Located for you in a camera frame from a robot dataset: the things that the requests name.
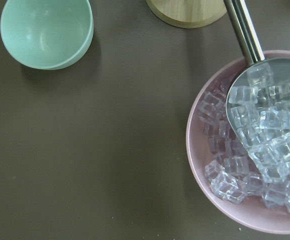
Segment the mint green bowl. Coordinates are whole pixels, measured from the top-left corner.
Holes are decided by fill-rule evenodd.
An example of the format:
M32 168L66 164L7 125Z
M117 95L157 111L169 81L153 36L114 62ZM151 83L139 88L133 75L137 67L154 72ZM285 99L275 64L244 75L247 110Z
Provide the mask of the mint green bowl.
M87 52L94 35L88 0L8 0L0 18L8 53L38 70L67 68Z

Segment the pink bowl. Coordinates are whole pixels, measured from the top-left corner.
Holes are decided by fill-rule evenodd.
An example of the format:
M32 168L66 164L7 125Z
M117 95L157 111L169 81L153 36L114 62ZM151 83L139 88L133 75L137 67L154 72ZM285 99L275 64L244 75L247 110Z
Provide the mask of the pink bowl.
M290 235L290 214L285 207L268 209L255 196L247 197L240 204L233 204L216 197L205 178L205 166L212 161L208 137L204 135L204 123L198 118L198 104L206 91L217 87L227 78L233 78L246 67L240 57L217 71L202 87L191 107L186 126L186 151L193 176L209 201L223 214L241 225L264 233Z

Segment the metal ice scoop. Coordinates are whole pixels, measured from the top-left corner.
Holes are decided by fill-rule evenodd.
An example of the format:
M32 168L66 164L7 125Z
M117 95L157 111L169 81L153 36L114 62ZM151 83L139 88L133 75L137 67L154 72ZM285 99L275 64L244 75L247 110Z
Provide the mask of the metal ice scoop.
M281 181L290 172L290 57L266 58L245 1L224 4L247 64L229 88L226 115L263 177Z

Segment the wooden glass stand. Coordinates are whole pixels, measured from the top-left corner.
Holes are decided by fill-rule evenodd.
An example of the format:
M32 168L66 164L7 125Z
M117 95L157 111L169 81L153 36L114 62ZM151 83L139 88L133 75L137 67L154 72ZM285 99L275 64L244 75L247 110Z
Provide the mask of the wooden glass stand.
M210 25L227 13L222 0L147 0L146 3L160 20L183 29Z

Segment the clear ice cubes pile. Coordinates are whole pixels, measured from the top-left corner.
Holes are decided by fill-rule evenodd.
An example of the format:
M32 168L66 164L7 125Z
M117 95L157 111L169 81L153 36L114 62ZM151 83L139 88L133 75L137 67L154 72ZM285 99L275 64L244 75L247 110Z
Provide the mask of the clear ice cubes pile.
M212 153L205 178L221 200L256 196L290 214L290 65L257 64L241 77L222 77L198 105Z

